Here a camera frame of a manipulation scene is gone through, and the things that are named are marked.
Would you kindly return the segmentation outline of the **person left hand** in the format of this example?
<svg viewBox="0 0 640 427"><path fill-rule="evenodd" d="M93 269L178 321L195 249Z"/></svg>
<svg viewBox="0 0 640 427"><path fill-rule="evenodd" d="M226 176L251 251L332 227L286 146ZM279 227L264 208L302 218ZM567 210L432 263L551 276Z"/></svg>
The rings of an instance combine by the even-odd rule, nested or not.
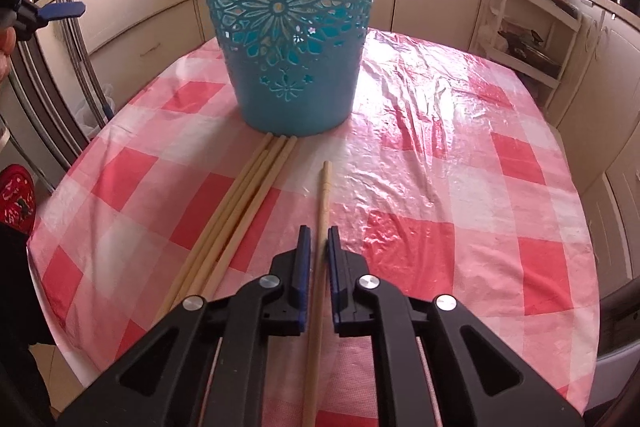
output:
<svg viewBox="0 0 640 427"><path fill-rule="evenodd" d="M16 35L13 27L2 28L0 31L0 81L6 79L11 70L11 54L16 45Z"/></svg>

